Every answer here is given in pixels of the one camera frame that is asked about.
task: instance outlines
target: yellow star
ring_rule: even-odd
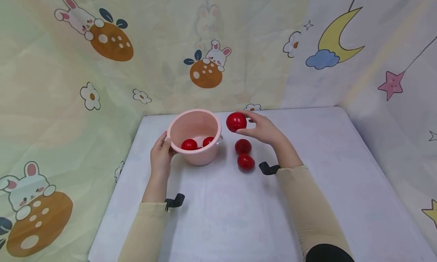
[[[426,214],[432,221],[434,221],[434,225],[437,228],[437,201],[431,199],[431,209],[422,209],[422,212]]]

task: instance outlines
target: pink star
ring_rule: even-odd
[[[378,90],[387,92],[387,101],[393,96],[394,93],[404,92],[401,86],[402,77],[404,77],[405,71],[396,75],[390,71],[385,73],[385,83],[383,83]]]

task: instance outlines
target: bucket rim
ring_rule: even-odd
[[[194,154],[201,153],[201,152],[203,152],[203,151],[205,151],[205,150],[207,150],[207,149],[209,149],[209,148],[211,148],[211,147],[217,145],[217,142],[219,141],[219,138],[221,138],[221,135],[222,135],[222,124],[221,124],[219,118],[218,118],[218,117],[217,117],[213,112],[211,112],[211,111],[209,111],[209,110],[206,110],[206,109],[191,109],[191,110],[187,110],[187,111],[185,111],[185,112],[180,113],[180,114],[179,114],[178,116],[176,116],[176,118],[171,122],[169,128],[167,129],[167,138],[171,139],[170,131],[171,131],[171,128],[172,128],[173,124],[174,124],[174,123],[175,123],[179,118],[181,118],[182,116],[184,116],[184,115],[186,115],[186,114],[188,114],[188,113],[192,113],[192,112],[203,112],[203,113],[208,113],[210,116],[212,116],[212,117],[215,119],[216,123],[217,123],[217,133],[216,133],[216,135],[214,136],[214,139],[212,140],[212,142],[210,142],[210,144],[208,144],[207,146],[202,147],[202,148],[200,148],[200,149],[198,149],[198,150],[183,150],[183,149],[177,147],[177,146],[173,143],[173,141],[172,141],[172,142],[171,142],[171,147],[173,148],[173,150],[175,150],[175,151],[178,152],[179,154],[184,154],[184,155],[194,155]]]

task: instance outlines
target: black wrist strap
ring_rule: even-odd
[[[259,169],[264,175],[276,175],[278,170],[281,168],[279,165],[274,165],[270,167],[267,162],[261,162],[259,165]]]
[[[165,210],[170,212],[170,208],[181,207],[184,203],[184,199],[185,196],[181,193],[177,194],[175,199],[166,199],[165,202],[167,202],[167,206],[165,207]]]

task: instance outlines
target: bucket handle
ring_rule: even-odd
[[[219,141],[216,142],[216,145],[219,145],[219,144],[221,144],[223,142],[223,136],[220,135],[220,137],[218,139],[219,139]]]

